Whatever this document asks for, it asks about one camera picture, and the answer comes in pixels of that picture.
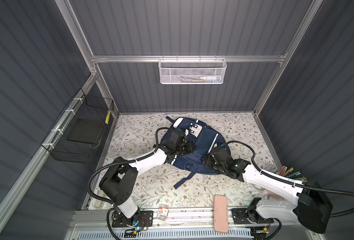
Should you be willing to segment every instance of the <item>black wire basket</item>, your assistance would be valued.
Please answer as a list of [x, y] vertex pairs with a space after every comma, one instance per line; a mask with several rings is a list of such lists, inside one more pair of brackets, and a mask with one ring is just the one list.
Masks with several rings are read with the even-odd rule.
[[51, 130], [55, 131], [51, 143], [42, 142], [42, 146], [55, 160], [98, 162], [114, 120], [113, 100], [84, 94], [66, 111], [69, 114], [61, 126]]

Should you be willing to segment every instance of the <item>white mesh basket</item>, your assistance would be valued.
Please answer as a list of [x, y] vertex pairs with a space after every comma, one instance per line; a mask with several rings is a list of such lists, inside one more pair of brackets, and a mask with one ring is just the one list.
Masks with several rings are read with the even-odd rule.
[[165, 61], [160, 58], [162, 84], [222, 84], [225, 76], [225, 59]]

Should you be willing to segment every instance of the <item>gray wall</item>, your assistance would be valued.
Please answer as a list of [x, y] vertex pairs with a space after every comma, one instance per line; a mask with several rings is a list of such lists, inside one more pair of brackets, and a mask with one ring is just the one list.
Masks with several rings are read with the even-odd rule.
[[[0, 202], [89, 74], [54, 1], [0, 1]], [[92, 168], [49, 159], [0, 239], [62, 237]]]
[[[94, 55], [279, 55], [310, 0], [70, 0]], [[120, 112], [253, 110], [275, 63], [219, 85], [162, 85], [155, 63], [100, 63]]]
[[[354, 1], [324, 1], [260, 118], [283, 165], [354, 191]], [[333, 212], [354, 206], [330, 199]], [[354, 239], [354, 214], [330, 219], [325, 235]]]
[[277, 63], [228, 63], [223, 84], [160, 84], [157, 63], [100, 63], [120, 112], [253, 110]]

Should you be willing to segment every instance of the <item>backpack strap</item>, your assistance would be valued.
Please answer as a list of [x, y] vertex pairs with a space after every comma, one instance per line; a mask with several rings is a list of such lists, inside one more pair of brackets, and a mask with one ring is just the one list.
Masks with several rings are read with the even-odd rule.
[[172, 123], [174, 122], [174, 120], [171, 119], [171, 117], [169, 117], [169, 116], [166, 116], [165, 118], [166, 118], [167, 120], [169, 120], [170, 122], [172, 122]]
[[191, 179], [194, 174], [196, 174], [195, 172], [191, 172], [187, 177], [184, 177], [183, 179], [179, 180], [178, 183], [176, 183], [173, 187], [174, 189], [177, 189], [179, 186], [183, 185], [184, 182], [186, 182], [187, 180]]

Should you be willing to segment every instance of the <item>wire basket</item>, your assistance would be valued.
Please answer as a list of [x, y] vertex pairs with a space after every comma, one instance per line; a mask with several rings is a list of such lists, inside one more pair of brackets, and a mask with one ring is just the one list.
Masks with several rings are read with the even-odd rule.
[[[110, 129], [113, 122], [113, 100], [83, 95], [74, 108], [67, 111], [69, 114], [64, 123], [58, 129], [51, 130], [55, 131], [51, 143], [42, 143], [42, 146], [50, 152], [55, 160], [81, 163], [98, 162], [109, 134], [107, 129]], [[91, 140], [79, 140], [77, 139], [79, 135], [74, 137], [74, 131], [82, 130], [82, 127], [89, 130], [87, 137]], [[84, 135], [85, 133], [78, 131], [78, 134]]]
[[162, 84], [222, 84], [227, 67], [225, 59], [213, 61], [165, 61], [160, 58]]

